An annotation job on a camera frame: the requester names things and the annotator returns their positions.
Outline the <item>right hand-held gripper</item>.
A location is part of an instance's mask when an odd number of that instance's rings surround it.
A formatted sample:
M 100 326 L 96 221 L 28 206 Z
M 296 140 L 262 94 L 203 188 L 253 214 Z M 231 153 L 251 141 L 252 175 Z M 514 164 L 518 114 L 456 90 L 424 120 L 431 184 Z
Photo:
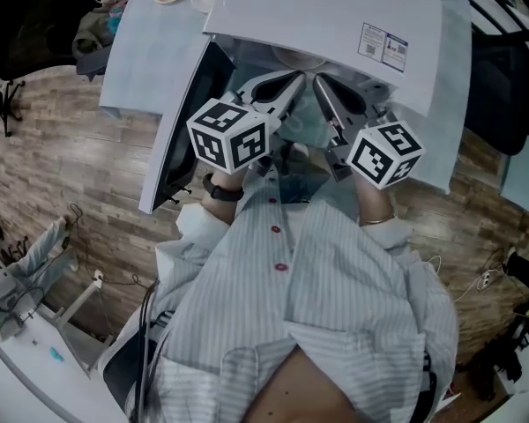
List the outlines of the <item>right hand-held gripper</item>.
M 324 151 L 336 181 L 353 173 L 377 189 L 405 180 L 425 153 L 420 139 L 404 121 L 365 126 L 376 118 L 370 92 L 329 73 L 313 78 L 313 92 L 324 119 L 336 133 Z

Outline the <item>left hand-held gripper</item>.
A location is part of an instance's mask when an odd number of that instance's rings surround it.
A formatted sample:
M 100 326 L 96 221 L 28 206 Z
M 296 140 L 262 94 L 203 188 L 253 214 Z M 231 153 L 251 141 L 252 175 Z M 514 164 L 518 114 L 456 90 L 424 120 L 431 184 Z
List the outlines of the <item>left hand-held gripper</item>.
M 236 93 L 189 104 L 184 122 L 197 159 L 232 174 L 269 155 L 272 133 L 305 87 L 304 73 L 277 70 L 250 79 Z

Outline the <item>person's right forearm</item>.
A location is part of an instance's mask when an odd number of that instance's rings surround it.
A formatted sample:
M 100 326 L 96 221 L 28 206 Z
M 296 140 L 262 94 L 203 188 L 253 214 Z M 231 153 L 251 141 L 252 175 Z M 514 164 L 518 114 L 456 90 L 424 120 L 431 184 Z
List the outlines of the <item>person's right forearm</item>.
M 361 175 L 354 176 L 354 184 L 361 226 L 381 224 L 395 217 L 391 196 L 387 190 L 377 189 Z

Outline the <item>person's left forearm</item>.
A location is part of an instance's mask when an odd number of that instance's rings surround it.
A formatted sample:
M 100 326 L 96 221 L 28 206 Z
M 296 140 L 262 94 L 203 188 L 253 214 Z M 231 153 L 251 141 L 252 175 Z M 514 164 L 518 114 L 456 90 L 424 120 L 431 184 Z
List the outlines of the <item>person's left forearm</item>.
M 226 174 L 220 170 L 213 172 L 212 183 L 221 186 L 227 190 L 238 190 L 243 188 L 243 183 L 248 169 L 241 169 L 233 174 Z M 202 206 L 206 208 L 213 216 L 222 222 L 231 225 L 235 219 L 235 212 L 239 202 L 221 202 L 212 199 L 207 192 L 205 192 L 202 199 Z

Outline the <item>person's legs in jeans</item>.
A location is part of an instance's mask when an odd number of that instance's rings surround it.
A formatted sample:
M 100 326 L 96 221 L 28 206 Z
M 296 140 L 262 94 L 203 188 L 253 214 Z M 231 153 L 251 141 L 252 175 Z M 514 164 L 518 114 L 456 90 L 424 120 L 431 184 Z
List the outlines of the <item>person's legs in jeans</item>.
M 331 170 L 324 153 L 314 147 L 308 147 L 307 162 L 293 162 L 289 156 L 293 142 L 286 142 L 275 157 L 275 166 L 279 171 L 280 196 L 283 204 L 304 204 L 330 180 Z

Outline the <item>black wristband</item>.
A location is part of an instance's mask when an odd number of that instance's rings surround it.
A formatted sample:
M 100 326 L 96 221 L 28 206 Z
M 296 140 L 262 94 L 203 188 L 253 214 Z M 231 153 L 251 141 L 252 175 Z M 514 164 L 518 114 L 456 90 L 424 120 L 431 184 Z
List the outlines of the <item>black wristband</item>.
M 239 202 L 243 198 L 243 188 L 234 191 L 223 189 L 221 186 L 212 183 L 212 177 L 213 173 L 206 174 L 202 181 L 205 191 L 209 194 L 212 199 L 221 202 L 233 203 Z

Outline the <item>black office chair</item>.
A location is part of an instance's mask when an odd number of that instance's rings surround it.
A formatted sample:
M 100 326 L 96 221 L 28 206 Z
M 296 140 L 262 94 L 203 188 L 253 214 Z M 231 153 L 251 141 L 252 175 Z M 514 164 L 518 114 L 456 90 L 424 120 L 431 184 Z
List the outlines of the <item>black office chair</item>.
M 529 137 L 529 29 L 473 31 L 465 127 L 497 151 L 516 155 Z

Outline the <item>olive garment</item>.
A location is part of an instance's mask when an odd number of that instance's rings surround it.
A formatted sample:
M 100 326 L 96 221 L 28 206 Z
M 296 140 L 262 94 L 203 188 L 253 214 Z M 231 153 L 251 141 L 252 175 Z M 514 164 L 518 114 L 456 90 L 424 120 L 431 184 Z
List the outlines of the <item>olive garment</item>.
M 78 75 L 92 81 L 105 74 L 122 15 L 120 10 L 96 9 L 81 19 L 71 46 Z

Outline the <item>striped white shirt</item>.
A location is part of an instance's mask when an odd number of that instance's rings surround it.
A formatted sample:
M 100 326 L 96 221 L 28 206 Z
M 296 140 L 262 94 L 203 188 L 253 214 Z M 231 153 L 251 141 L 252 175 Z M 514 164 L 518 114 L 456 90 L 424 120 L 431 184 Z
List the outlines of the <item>striped white shirt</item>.
M 153 312 L 171 318 L 141 423 L 241 423 L 297 348 L 375 423 L 409 423 L 424 390 L 441 398 L 458 347 L 451 296 L 405 222 L 358 218 L 335 182 L 295 225 L 274 178 L 247 180 L 231 224 L 184 206 L 180 238 L 155 248 Z

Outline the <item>black swivel chair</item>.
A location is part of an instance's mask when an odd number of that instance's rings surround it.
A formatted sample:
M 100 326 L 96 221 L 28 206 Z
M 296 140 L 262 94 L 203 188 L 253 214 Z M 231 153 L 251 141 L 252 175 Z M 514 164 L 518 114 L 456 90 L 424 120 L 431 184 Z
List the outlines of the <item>black swivel chair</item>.
M 85 0 L 0 0 L 0 121 L 12 135 L 8 120 L 21 122 L 12 101 L 25 81 L 16 79 L 36 71 L 77 63 L 72 43 L 86 13 Z

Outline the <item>black equipment pile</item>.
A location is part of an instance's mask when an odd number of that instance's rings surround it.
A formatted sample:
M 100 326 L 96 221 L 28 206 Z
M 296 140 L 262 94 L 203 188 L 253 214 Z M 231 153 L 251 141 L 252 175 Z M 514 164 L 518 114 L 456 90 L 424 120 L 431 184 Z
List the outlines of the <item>black equipment pile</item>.
M 464 367 L 479 400 L 490 402 L 495 398 L 496 368 L 513 382 L 523 374 L 516 350 L 529 346 L 529 301 L 515 307 L 513 314 L 515 318 L 507 330 L 486 343 Z

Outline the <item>white workbench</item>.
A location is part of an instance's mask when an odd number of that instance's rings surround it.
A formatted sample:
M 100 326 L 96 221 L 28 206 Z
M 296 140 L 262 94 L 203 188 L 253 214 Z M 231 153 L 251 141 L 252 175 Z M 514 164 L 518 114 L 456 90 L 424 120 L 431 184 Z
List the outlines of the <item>white workbench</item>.
M 101 342 L 70 323 L 96 295 L 94 281 L 68 307 L 54 312 L 44 305 L 25 316 L 25 328 L 0 344 L 0 361 L 18 383 L 63 423 L 125 423 L 97 369 L 113 337 Z M 53 346 L 64 357 L 49 354 Z

